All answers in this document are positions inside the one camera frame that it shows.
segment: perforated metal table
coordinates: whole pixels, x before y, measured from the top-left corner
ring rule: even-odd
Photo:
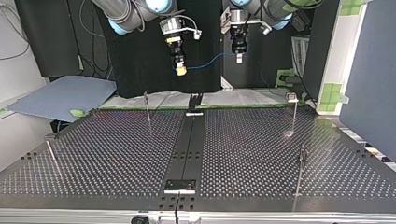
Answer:
[[[0,208],[396,214],[396,174],[299,108],[94,111],[0,173]],[[299,155],[308,158],[296,196]],[[170,179],[193,195],[164,194]]]

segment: blue cable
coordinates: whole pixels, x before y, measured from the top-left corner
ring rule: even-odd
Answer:
[[[232,53],[220,53],[220,54],[216,55],[216,56],[212,59],[212,61],[210,61],[210,62],[207,63],[207,64],[204,64],[204,65],[201,65],[201,66],[196,66],[196,67],[187,67],[187,69],[201,69],[201,68],[208,67],[208,66],[209,66],[210,64],[212,64],[218,57],[220,57],[220,56],[222,56],[222,55],[234,56],[234,54],[232,54]]]

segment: white wall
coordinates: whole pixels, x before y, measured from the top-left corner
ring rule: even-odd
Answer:
[[[14,1],[0,0],[0,2],[15,8]],[[3,11],[19,27],[19,22],[15,20],[13,14],[7,9]],[[0,58],[19,54],[25,48],[26,42],[15,33],[0,12]],[[30,49],[21,57],[0,61],[0,109],[45,84],[46,81],[41,77]],[[48,119],[12,112],[0,114],[0,171],[26,152],[39,146],[44,141],[44,136],[50,132]]]
[[[321,95],[326,83],[341,84],[341,93],[345,94],[347,83],[353,60],[355,58],[356,48],[361,35],[364,16],[367,5],[361,7],[359,15],[337,16],[336,24],[332,34],[332,43],[329,50],[329,57],[326,62],[326,68],[323,74],[318,105],[320,105]],[[338,103],[334,112],[317,112],[320,115],[340,115],[342,104]]]

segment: black bracket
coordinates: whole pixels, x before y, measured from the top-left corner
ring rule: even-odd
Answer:
[[[197,109],[196,107],[201,104],[203,93],[193,93],[189,100],[189,110],[187,111],[187,116],[202,116],[204,113]]]
[[[165,194],[195,194],[195,180],[167,180]]]

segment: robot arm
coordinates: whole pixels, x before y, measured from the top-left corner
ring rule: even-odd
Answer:
[[[114,31],[126,35],[135,29],[143,32],[145,22],[162,17],[160,22],[163,37],[171,49],[171,56],[179,76],[187,73],[185,53],[182,48],[183,33],[191,31],[199,40],[201,31],[193,19],[179,15],[176,0],[92,0],[101,8]],[[190,20],[194,28],[186,27],[184,20]]]
[[[234,8],[231,9],[230,34],[233,40],[232,51],[236,54],[236,62],[242,63],[242,56],[248,52],[246,41],[248,26],[259,23],[262,33],[268,35],[273,29],[280,30],[291,19],[291,15],[298,8],[320,6],[324,0],[299,0],[295,5],[291,0],[230,0]]]

